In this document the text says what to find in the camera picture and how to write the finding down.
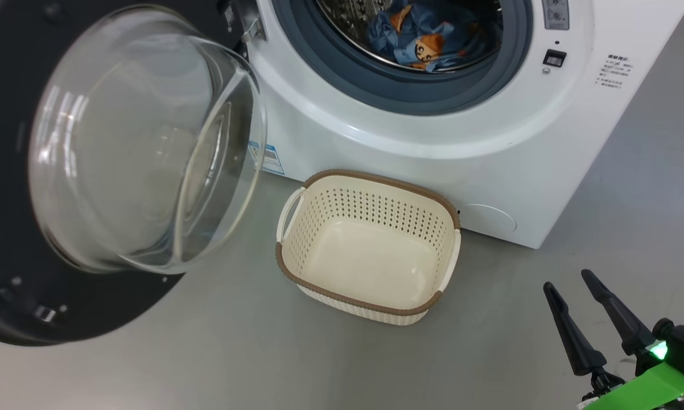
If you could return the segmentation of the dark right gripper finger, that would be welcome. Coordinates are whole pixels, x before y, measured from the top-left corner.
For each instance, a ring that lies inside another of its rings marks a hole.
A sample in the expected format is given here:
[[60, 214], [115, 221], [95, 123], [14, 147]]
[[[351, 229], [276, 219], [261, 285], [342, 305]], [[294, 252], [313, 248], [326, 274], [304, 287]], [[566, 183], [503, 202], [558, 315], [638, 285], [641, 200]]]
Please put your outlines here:
[[543, 291], [574, 375], [586, 376], [604, 370], [607, 359], [584, 337], [555, 286], [546, 282]]
[[636, 317], [618, 296], [610, 291], [597, 275], [589, 269], [581, 271], [581, 276], [595, 301], [599, 302], [612, 320], [626, 355], [645, 351], [655, 343], [651, 330]]

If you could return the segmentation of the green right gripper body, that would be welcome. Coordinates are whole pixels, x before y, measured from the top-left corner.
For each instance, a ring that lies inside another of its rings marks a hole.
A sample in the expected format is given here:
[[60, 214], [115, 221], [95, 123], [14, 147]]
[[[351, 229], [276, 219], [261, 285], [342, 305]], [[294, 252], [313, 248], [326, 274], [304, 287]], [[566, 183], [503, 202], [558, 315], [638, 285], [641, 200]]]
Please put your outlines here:
[[594, 391], [582, 397], [579, 409], [684, 409], [684, 374], [665, 363], [664, 352], [646, 352], [654, 364], [631, 380], [613, 374], [595, 379]]

